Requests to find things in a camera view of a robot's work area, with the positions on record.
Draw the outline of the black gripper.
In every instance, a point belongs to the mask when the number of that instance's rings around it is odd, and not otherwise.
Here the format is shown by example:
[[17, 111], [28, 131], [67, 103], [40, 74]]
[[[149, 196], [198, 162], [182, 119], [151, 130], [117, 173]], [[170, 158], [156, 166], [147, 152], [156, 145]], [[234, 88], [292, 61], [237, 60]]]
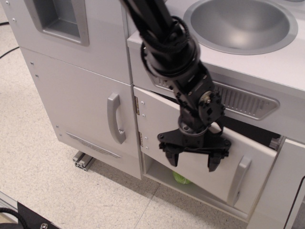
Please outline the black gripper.
[[190, 134], [176, 129], [157, 135], [159, 148], [174, 167], [178, 166], [179, 154], [183, 152], [208, 155], [209, 172], [214, 172], [224, 157], [229, 155], [231, 142], [221, 136]]

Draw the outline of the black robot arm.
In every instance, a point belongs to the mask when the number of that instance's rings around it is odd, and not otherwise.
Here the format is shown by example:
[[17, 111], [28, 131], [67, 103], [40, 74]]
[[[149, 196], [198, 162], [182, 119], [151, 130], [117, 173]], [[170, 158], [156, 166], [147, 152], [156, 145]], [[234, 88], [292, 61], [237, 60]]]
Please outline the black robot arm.
[[172, 166], [179, 154], [208, 155], [208, 168], [215, 171], [228, 156], [231, 142], [213, 133], [225, 107], [208, 70], [200, 61], [198, 42], [186, 23], [172, 16], [162, 0], [124, 0], [142, 38], [141, 59], [152, 78], [165, 81], [180, 105], [178, 129], [158, 135], [159, 147]]

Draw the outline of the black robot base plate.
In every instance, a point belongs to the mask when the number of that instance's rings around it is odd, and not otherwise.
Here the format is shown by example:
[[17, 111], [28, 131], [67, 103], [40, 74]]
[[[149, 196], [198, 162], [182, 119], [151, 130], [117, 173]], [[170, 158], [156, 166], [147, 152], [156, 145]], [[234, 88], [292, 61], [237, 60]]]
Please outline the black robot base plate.
[[41, 215], [29, 209], [20, 202], [17, 202], [17, 210], [18, 213], [22, 216], [22, 218], [26, 221], [27, 226], [30, 229], [60, 229], [51, 221], [42, 217]]

